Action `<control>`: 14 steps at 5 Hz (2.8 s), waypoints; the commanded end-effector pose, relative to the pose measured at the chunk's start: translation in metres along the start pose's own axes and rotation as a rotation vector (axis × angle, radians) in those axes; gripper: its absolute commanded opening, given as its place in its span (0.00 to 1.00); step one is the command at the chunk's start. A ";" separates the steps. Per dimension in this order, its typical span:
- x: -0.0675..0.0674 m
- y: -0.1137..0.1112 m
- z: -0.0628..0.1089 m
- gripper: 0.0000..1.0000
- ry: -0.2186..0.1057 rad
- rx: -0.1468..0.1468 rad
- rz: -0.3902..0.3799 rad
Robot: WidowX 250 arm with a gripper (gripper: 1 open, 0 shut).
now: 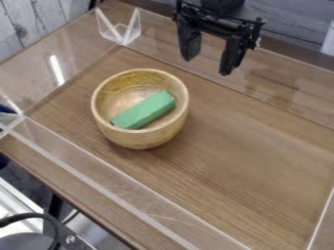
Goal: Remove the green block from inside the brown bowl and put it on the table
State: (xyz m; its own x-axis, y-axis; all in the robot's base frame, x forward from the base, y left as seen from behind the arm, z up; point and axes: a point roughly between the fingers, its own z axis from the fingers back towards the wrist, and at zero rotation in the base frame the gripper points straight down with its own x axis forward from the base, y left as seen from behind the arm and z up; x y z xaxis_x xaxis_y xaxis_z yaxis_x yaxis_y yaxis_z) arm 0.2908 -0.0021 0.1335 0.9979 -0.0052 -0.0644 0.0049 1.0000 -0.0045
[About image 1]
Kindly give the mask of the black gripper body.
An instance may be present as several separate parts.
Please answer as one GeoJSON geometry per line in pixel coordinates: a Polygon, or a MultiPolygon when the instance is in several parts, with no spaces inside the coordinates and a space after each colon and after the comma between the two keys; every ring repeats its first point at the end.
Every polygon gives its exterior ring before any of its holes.
{"type": "Polygon", "coordinates": [[[264,17],[244,6],[245,0],[176,0],[173,21],[185,18],[200,31],[223,39],[233,34],[248,41],[247,49],[259,46],[264,17]]]}

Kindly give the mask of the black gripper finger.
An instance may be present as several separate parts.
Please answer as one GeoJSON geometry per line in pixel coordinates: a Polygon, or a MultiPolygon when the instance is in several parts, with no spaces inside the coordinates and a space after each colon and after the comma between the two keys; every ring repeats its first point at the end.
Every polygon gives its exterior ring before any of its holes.
{"type": "Polygon", "coordinates": [[[245,55],[247,47],[248,41],[241,35],[233,34],[227,39],[225,49],[221,54],[218,64],[218,73],[223,76],[229,75],[232,70],[240,65],[245,55]]]}
{"type": "Polygon", "coordinates": [[[200,52],[201,35],[193,24],[182,17],[177,17],[177,38],[180,54],[188,62],[200,52]]]}

